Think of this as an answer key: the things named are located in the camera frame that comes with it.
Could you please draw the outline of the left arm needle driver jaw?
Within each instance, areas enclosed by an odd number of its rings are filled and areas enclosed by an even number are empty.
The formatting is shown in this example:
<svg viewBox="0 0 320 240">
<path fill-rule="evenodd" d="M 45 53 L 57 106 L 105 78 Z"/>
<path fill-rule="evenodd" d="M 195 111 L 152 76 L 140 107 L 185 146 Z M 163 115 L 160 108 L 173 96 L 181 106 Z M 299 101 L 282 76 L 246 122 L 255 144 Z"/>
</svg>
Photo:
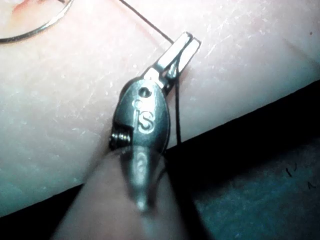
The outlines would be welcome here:
<svg viewBox="0 0 320 240">
<path fill-rule="evenodd" d="M 153 67 L 159 73 L 164 72 L 182 53 L 183 49 L 192 40 L 189 32 L 183 32 L 177 40 L 163 53 L 163 55 L 154 63 Z"/>
<path fill-rule="evenodd" d="M 197 53 L 200 46 L 200 40 L 192 39 L 191 42 L 183 49 L 183 51 L 178 55 L 173 64 L 170 66 L 167 72 L 167 77 L 177 78 L 190 63 L 191 59 Z"/>
</svg>

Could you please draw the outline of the left arm needle driver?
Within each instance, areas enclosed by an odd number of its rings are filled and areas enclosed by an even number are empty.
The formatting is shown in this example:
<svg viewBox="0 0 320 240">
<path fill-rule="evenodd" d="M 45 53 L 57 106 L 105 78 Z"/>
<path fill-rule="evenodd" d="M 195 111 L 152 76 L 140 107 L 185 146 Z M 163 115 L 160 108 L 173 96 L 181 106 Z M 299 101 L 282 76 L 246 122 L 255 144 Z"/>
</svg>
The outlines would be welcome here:
<svg viewBox="0 0 320 240">
<path fill-rule="evenodd" d="M 110 150 L 128 146 L 166 150 L 171 124 L 164 86 L 152 67 L 123 86 L 113 114 Z"/>
</svg>

